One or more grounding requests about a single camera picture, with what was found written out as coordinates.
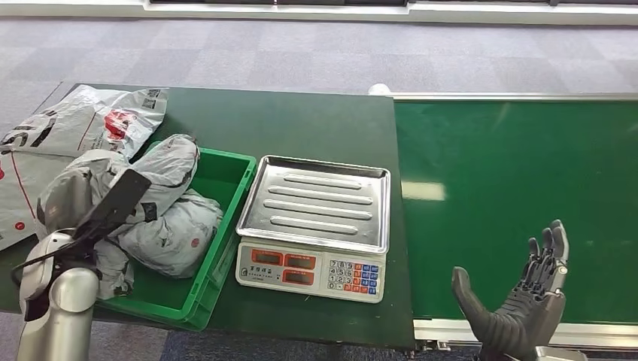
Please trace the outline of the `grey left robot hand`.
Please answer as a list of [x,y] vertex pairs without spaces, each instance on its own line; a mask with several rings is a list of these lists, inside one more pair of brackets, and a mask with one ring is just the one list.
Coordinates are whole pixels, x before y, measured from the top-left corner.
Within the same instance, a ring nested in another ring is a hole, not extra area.
[[97,242],[108,236],[132,215],[150,185],[150,180],[135,170],[122,172],[105,197],[82,219],[73,239]]

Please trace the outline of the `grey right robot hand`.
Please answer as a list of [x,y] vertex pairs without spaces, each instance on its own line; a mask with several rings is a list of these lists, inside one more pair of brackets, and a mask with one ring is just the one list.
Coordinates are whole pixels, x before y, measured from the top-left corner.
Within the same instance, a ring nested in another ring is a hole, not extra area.
[[465,268],[453,267],[451,290],[481,348],[474,360],[525,360],[547,346],[561,321],[566,296],[569,242],[561,220],[542,231],[542,243],[528,240],[529,256],[521,276],[495,311],[472,291]]

